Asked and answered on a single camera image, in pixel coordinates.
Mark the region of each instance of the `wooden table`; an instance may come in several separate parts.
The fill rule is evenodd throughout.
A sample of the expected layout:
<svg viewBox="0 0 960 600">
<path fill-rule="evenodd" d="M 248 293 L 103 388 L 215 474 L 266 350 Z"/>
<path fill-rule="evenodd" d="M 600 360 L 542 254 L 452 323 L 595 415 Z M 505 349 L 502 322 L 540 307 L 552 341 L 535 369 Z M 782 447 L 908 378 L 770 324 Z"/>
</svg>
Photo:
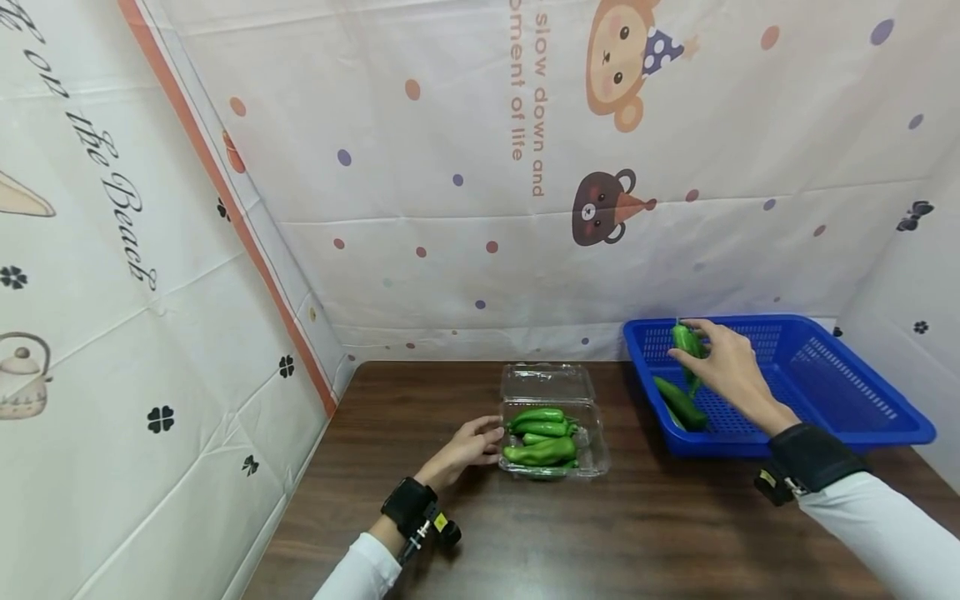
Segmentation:
<svg viewBox="0 0 960 600">
<path fill-rule="evenodd" d="M 592 482 L 470 469 L 442 494 L 459 553 L 430 547 L 389 597 L 439 599 L 887 598 L 795 505 L 752 486 L 756 464 L 666 453 L 633 367 L 587 364 L 612 468 Z M 498 411 L 499 363 L 367 363 L 254 572 L 247 600 L 313 596 L 380 504 L 464 421 Z M 960 498 L 908 448 L 876 474 L 954 534 Z"/>
</svg>

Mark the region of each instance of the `hand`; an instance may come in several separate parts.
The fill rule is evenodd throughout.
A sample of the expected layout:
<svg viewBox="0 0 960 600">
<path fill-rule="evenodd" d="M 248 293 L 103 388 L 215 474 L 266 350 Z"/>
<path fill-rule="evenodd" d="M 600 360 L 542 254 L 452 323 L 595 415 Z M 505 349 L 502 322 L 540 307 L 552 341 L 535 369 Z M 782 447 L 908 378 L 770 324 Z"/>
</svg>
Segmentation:
<svg viewBox="0 0 960 600">
<path fill-rule="evenodd" d="M 449 444 L 426 462 L 414 479 L 439 492 L 453 484 L 470 465 L 495 465 L 500 460 L 503 427 L 497 415 L 464 423 Z"/>
<path fill-rule="evenodd" d="M 780 404 L 760 373 L 750 340 L 706 319 L 684 319 L 700 337 L 709 338 L 707 358 L 694 358 L 679 348 L 667 353 L 701 378 L 744 417 L 771 438 L 800 422 L 790 408 Z"/>
</svg>

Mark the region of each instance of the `white backdrop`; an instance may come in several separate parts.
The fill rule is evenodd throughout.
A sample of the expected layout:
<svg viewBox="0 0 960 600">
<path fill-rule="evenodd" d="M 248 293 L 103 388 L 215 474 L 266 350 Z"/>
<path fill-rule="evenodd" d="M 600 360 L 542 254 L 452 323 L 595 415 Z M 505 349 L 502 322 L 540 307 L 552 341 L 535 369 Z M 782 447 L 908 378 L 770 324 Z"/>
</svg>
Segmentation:
<svg viewBox="0 0 960 600">
<path fill-rule="evenodd" d="M 949 0 L 142 4 L 360 360 L 836 316 L 960 131 Z"/>
<path fill-rule="evenodd" d="M 0 598 L 239 597 L 346 353 L 288 269 L 296 350 L 116 5 L 0 0 L 0 64 Z"/>
<path fill-rule="evenodd" d="M 933 421 L 936 442 L 917 452 L 960 492 L 960 146 L 919 202 L 835 333 Z"/>
</svg>

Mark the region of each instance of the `blue plastic basket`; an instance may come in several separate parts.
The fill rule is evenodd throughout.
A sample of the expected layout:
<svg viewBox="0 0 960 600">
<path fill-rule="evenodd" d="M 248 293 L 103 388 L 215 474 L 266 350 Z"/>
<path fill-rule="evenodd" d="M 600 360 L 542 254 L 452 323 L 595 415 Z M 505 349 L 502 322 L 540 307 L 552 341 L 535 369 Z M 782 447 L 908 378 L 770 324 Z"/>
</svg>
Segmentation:
<svg viewBox="0 0 960 600">
<path fill-rule="evenodd" d="M 933 425 L 883 377 L 828 331 L 798 315 L 717 317 L 750 338 L 763 377 L 800 419 L 820 425 L 857 452 L 888 445 L 929 444 Z M 667 355 L 676 321 L 630 321 L 623 327 L 640 383 L 676 456 L 768 456 L 769 438 L 723 398 L 701 386 L 693 403 L 709 418 L 707 431 L 687 432 L 666 410 L 654 375 L 686 389 L 680 364 Z"/>
</svg>

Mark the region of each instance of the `black wrist strap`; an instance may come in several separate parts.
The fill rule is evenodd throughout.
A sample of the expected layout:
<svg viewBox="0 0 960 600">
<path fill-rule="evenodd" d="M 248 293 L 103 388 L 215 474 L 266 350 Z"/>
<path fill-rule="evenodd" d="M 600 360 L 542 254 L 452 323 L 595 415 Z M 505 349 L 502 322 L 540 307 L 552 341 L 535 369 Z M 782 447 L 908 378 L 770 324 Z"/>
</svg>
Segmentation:
<svg viewBox="0 0 960 600">
<path fill-rule="evenodd" d="M 410 538 L 429 517 L 431 504 L 436 507 L 437 494 L 413 477 L 406 477 L 383 503 L 380 513 L 388 516 L 404 538 Z"/>
<path fill-rule="evenodd" d="M 846 445 L 816 425 L 800 423 L 768 443 L 773 454 L 754 485 L 780 506 L 797 495 L 826 486 L 870 467 Z"/>
</svg>

